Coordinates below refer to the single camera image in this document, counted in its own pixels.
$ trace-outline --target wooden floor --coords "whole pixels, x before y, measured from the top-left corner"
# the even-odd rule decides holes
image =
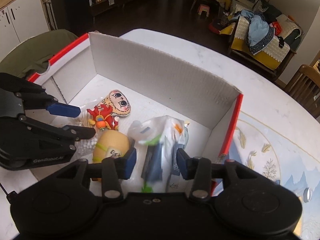
[[[98,30],[119,37],[133,29],[149,29],[180,37],[227,55],[228,37],[212,33],[208,29],[218,8],[210,8],[209,17],[204,14],[199,16],[197,4],[190,12],[192,3],[193,0],[135,0],[126,3],[124,8],[113,8],[98,15],[91,31]],[[231,58],[268,78],[254,64],[234,54]]]

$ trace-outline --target yellow cushion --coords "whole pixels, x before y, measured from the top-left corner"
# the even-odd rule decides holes
[[[224,2],[226,3],[224,8],[228,11],[229,8],[230,8],[232,0],[224,0]]]
[[[233,24],[230,24],[228,27],[225,27],[220,31],[220,34],[231,35],[233,31]]]
[[[242,51],[242,52],[250,55],[255,60],[257,60],[258,62],[260,62],[261,64],[263,64],[264,66],[266,66],[267,68],[269,68],[271,70],[275,70],[280,65],[279,61],[275,60],[273,57],[269,56],[264,51],[260,51],[256,55],[252,55],[249,50],[249,47],[247,46],[247,44],[245,44],[244,40],[234,38],[233,42],[231,44],[231,48],[234,50]]]

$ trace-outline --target cabinet door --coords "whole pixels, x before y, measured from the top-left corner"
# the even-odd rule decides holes
[[[41,0],[15,0],[8,10],[21,42],[49,31]]]
[[[10,19],[8,8],[0,10],[0,61],[20,44]]]

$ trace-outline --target doll face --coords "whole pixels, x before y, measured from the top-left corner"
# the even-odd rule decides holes
[[[131,106],[127,98],[119,90],[112,90],[109,93],[109,99],[118,111],[124,113],[130,111]]]

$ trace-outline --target wooden chair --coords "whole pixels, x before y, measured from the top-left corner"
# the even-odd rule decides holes
[[[284,91],[314,118],[320,116],[320,73],[316,69],[301,65]]]

